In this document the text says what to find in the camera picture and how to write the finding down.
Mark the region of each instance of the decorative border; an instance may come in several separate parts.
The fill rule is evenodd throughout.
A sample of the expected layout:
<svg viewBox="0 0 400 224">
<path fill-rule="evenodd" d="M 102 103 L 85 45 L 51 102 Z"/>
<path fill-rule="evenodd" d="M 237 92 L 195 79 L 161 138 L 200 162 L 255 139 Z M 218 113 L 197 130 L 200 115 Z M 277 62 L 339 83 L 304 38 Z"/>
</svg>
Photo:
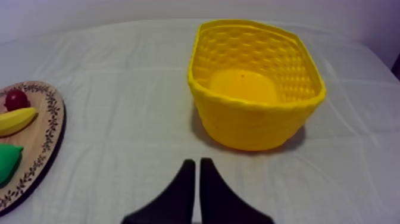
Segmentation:
<svg viewBox="0 0 400 224">
<path fill-rule="evenodd" d="M 54 139 L 54 132 L 56 127 L 59 125 L 57 120 L 58 112 L 60 108 L 57 106 L 57 100 L 55 99 L 55 91 L 49 90 L 49 86 L 37 85 L 37 84 L 24 84 L 13 87 L 9 90 L 0 92 L 0 97 L 5 96 L 9 91 L 12 90 L 23 90 L 24 92 L 41 93 L 46 94 L 47 112 L 50 113 L 51 118 L 48 120 L 49 128 L 46 130 L 45 142 L 42 144 L 42 152 L 39 157 L 33 162 L 33 166 L 29 168 L 28 172 L 25 172 L 24 177 L 20 178 L 19 183 L 15 186 L 15 190 L 9 190 L 4 198 L 0 198 L 0 211 L 7 208 L 7 205 L 13 200 L 21 196 L 27 188 L 26 183 L 33 181 L 35 172 L 38 168 L 45 165 L 47 159 L 46 153 L 51 150 L 51 144 L 56 142 Z"/>
</svg>

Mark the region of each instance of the yellow basket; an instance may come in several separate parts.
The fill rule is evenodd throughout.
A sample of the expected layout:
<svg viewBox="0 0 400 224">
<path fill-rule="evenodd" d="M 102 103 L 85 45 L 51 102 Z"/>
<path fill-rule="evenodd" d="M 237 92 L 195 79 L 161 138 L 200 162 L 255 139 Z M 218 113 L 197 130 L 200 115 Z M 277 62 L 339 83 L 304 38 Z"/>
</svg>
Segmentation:
<svg viewBox="0 0 400 224">
<path fill-rule="evenodd" d="M 187 78 L 208 134 L 247 151 L 283 144 L 326 94 L 296 35 L 246 20 L 201 25 Z"/>
</svg>

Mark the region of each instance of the round wooden tray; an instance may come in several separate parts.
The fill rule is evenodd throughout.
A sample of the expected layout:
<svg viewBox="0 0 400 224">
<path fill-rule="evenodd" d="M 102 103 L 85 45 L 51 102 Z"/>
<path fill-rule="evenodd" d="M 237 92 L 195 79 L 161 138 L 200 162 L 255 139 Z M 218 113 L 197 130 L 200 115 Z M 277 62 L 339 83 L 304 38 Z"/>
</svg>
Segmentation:
<svg viewBox="0 0 400 224">
<path fill-rule="evenodd" d="M 4 101 L 12 89 L 24 91 L 38 114 L 25 129 L 0 138 L 0 143 L 24 147 L 17 171 L 0 189 L 0 216 L 16 208 L 40 184 L 57 155 L 65 126 L 63 99 L 54 87 L 44 82 L 22 82 L 1 89 L 0 113 L 7 111 Z"/>
</svg>

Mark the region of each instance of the white cloth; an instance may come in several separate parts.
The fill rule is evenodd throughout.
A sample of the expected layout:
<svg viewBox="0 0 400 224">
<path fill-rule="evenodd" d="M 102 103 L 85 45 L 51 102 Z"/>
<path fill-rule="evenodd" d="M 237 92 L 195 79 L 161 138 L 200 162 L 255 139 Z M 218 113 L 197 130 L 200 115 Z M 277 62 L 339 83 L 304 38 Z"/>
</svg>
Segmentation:
<svg viewBox="0 0 400 224">
<path fill-rule="evenodd" d="M 287 151 L 231 151 L 204 132 L 186 83 L 202 21 L 136 21 L 0 45 L 0 87 L 47 82 L 68 116 L 53 167 L 0 223 L 120 223 L 185 158 L 201 157 L 276 223 L 399 223 L 400 85 L 389 69 L 360 43 L 277 24 L 303 39 L 327 98 Z M 193 221 L 201 221 L 198 196 Z"/>
</svg>

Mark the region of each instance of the wall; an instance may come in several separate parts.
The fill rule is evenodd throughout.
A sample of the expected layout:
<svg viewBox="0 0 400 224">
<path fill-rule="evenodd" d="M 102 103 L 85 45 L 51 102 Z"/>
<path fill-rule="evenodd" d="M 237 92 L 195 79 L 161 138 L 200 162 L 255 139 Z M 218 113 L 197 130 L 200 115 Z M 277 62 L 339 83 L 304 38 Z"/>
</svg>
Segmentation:
<svg viewBox="0 0 400 224">
<path fill-rule="evenodd" d="M 330 29 L 369 46 L 391 66 L 400 52 L 399 0 L 2 0 L 0 43 L 122 21 L 250 18 Z"/>
</svg>

